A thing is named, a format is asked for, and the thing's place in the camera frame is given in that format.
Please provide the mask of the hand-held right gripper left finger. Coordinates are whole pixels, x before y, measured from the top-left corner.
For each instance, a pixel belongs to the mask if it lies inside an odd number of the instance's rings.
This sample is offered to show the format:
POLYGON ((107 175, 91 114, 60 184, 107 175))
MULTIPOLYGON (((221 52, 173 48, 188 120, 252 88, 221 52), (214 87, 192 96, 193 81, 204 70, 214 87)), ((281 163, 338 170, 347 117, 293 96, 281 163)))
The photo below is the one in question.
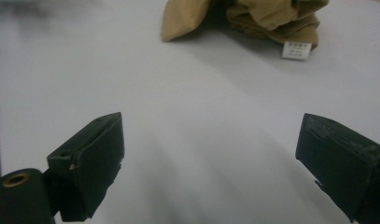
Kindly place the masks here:
POLYGON ((124 158, 120 112, 94 119, 47 156, 53 213, 65 222, 93 217, 124 158))

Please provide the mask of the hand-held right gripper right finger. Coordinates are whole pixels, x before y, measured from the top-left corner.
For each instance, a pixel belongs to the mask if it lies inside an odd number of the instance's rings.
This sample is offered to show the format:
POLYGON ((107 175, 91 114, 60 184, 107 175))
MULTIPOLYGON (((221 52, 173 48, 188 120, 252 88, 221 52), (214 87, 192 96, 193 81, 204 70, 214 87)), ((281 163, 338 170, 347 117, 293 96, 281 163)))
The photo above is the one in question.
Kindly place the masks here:
POLYGON ((380 145, 341 123, 306 114, 295 157, 350 221, 380 224, 380 145))

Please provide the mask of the tan garment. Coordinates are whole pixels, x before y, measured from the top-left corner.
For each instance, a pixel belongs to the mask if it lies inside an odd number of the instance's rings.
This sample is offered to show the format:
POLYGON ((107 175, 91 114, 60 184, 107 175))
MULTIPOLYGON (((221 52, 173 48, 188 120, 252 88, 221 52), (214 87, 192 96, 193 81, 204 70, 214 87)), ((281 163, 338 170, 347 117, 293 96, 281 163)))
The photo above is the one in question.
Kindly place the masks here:
POLYGON ((330 0, 168 0, 161 39, 172 41, 195 31, 206 16, 223 14, 233 30, 283 46, 284 59, 305 61, 318 46, 316 12, 330 0))

